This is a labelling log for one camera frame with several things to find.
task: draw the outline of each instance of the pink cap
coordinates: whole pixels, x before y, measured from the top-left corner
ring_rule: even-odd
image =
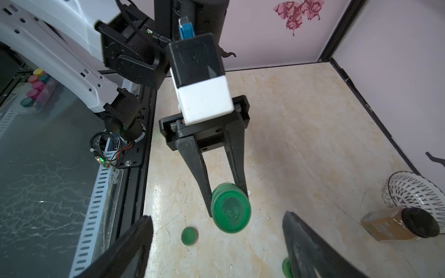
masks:
[[[33,85],[32,85],[33,89],[36,89],[36,90],[39,90],[39,91],[41,91],[44,87],[45,87],[45,83],[43,83],[42,81],[34,82]]]
[[[34,82],[36,82],[39,79],[39,77],[37,75],[31,75],[30,77],[28,77],[28,82],[33,84]]]
[[[34,100],[40,95],[40,91],[36,89],[32,89],[31,91],[26,93],[27,97],[32,97]]]

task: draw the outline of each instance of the beige tile floor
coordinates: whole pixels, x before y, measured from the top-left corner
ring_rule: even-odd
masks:
[[[145,214],[154,238],[146,277],[284,277],[282,219],[293,211],[369,277],[445,275],[443,236],[379,243],[360,226],[383,209],[380,187],[409,170],[363,106],[328,63],[227,73],[232,96],[246,95],[251,121],[245,173],[252,217],[237,234],[209,218],[198,185],[156,124]],[[178,112],[170,78],[158,91],[156,123]],[[204,153],[210,185],[232,181],[224,148]],[[186,226],[199,232],[181,243]]]

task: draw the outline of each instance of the green cap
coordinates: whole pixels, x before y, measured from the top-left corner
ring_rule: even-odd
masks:
[[[233,183],[222,183],[213,190],[210,210],[215,225],[230,234],[244,229],[252,214],[249,199]]]
[[[285,258],[283,263],[281,264],[281,269],[283,270],[283,274],[286,278],[294,278],[291,270],[291,262],[289,258]]]
[[[32,106],[34,104],[34,100],[32,99],[32,97],[26,97],[24,99],[22,99],[22,101],[20,102],[20,105],[23,107],[29,107]]]
[[[42,74],[39,76],[39,81],[42,81],[43,83],[48,83],[49,79],[51,77],[48,74]]]
[[[198,238],[198,232],[192,227],[186,227],[182,230],[181,241],[184,245],[193,245]]]

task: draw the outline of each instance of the black corner trim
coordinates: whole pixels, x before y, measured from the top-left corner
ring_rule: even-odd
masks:
[[[366,0],[351,0],[334,33],[329,39],[328,44],[321,53],[320,58],[318,59],[319,62],[327,62],[332,58],[332,55],[334,54],[346,32],[349,30],[349,27],[353,23],[354,19],[357,17],[365,2]]]
[[[394,141],[392,135],[389,133],[389,131],[386,129],[386,127],[383,125],[383,123],[380,121],[379,117],[377,117],[377,115],[374,113],[372,108],[369,106],[369,104],[366,102],[366,100],[359,93],[359,91],[357,90],[357,88],[355,87],[354,83],[349,78],[349,76],[346,74],[346,72],[342,68],[340,68],[340,66],[337,64],[337,62],[334,59],[331,58],[329,62],[336,69],[338,74],[340,74],[340,77],[343,79],[343,81],[346,83],[346,85],[348,85],[348,87],[351,89],[351,91],[354,93],[354,95],[357,97],[357,99],[363,105],[365,110],[368,112],[368,114],[371,116],[371,118],[374,120],[374,122],[377,124],[377,126],[380,128],[380,130],[383,132],[383,134],[389,140],[389,142],[393,145],[393,147],[397,150],[399,155],[403,158],[403,160],[406,162],[406,164],[410,167],[411,171],[413,173],[416,173],[417,175],[421,175],[420,172],[416,169],[416,167],[414,167],[414,164],[412,164],[412,162],[408,159],[408,157],[405,155],[405,153],[399,147],[399,145],[397,145],[397,143]]]

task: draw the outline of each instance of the basket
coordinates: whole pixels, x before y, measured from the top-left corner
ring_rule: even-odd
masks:
[[[445,194],[426,178],[411,172],[395,172],[382,187],[387,208],[416,207],[428,211],[445,234]]]

